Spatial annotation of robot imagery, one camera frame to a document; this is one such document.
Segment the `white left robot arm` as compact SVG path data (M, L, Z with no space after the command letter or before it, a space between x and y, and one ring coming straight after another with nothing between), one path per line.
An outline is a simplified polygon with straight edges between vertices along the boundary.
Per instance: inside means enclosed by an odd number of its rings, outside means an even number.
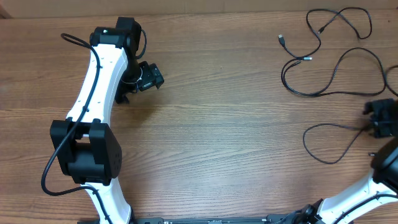
M50 137L55 148L41 177L51 196L86 191L97 223L135 223L118 175L122 150L110 127L113 104L128 103L127 94L160 88L164 78L156 64L141 58L146 32L132 17L115 27L97 27L88 42L62 33L62 39L90 50L90 63L75 104L64 120L55 120Z

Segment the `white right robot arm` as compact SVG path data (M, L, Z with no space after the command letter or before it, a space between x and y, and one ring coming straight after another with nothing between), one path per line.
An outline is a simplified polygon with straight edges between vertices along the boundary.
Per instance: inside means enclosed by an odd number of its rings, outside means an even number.
M334 197L306 205L292 223L353 223L381 205L397 202L397 101L367 102L363 113L370 115L367 129L375 138L392 139L373 155L365 177Z

